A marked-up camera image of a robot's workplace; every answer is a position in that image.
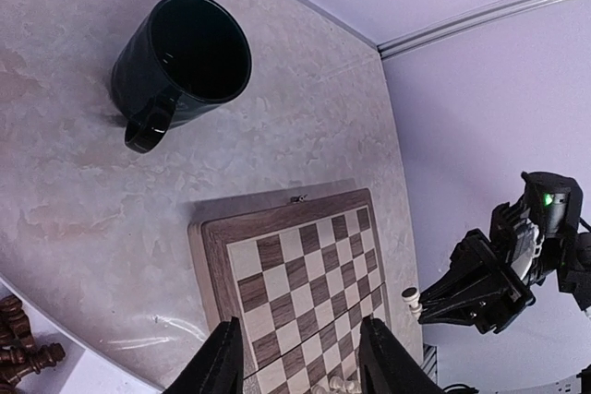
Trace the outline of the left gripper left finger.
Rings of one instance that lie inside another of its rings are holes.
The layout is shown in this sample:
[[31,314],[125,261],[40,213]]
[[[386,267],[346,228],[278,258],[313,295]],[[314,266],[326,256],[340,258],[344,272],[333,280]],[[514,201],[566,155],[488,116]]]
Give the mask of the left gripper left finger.
[[243,392],[244,345],[239,319],[222,321],[164,394]]

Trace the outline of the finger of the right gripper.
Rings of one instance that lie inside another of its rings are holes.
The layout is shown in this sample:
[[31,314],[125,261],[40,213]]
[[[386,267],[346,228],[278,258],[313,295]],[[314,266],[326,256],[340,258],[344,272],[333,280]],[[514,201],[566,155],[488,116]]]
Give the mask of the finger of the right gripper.
[[420,303],[422,312],[418,322],[421,325],[448,324],[475,327],[481,334],[497,328],[496,322],[486,315],[488,304],[482,300],[460,304],[451,304],[444,300],[420,300]]
[[489,298],[489,269],[478,253],[466,250],[452,254],[448,271],[426,290],[422,304],[484,302]]

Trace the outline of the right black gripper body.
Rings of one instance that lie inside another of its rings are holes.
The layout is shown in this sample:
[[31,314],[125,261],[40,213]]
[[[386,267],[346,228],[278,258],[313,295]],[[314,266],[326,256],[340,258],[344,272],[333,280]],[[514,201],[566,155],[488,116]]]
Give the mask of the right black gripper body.
[[524,203],[500,204],[492,211],[489,234],[469,231],[453,253],[466,250],[478,253],[489,269],[489,298],[486,315],[493,319],[499,334],[533,304],[535,297],[523,278],[512,268],[519,252],[534,245],[537,226],[529,220],[531,209]]

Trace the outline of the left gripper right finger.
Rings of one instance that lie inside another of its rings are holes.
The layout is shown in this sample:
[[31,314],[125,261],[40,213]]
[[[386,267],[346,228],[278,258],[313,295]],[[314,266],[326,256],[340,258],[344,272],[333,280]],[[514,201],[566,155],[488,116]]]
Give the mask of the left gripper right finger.
[[366,316],[360,327],[361,391],[377,394],[443,393],[379,318]]

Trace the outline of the white chess pawn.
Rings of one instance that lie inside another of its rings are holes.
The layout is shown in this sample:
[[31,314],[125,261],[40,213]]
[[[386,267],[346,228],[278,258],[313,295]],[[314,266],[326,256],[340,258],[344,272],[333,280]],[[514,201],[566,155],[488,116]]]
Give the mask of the white chess pawn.
[[417,287],[409,287],[402,291],[402,298],[408,305],[410,313],[415,319],[419,319],[422,312],[423,306],[420,303],[420,291]]
[[356,382],[333,376],[329,381],[329,388],[332,393],[353,394],[356,392]]

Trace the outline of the wooden chess board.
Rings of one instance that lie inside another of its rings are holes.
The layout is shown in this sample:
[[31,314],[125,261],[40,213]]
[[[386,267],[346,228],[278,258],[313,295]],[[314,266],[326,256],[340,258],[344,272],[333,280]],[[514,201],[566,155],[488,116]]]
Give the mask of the wooden chess board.
[[332,393],[333,376],[360,390],[362,320],[390,318],[367,189],[187,233],[208,326],[239,319],[246,393]]

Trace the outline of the white plastic tray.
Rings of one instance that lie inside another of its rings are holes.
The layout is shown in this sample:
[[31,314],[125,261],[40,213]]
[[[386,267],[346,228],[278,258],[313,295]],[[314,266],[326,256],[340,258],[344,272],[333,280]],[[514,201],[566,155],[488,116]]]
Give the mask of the white plastic tray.
[[61,326],[1,278],[3,393],[161,393]]

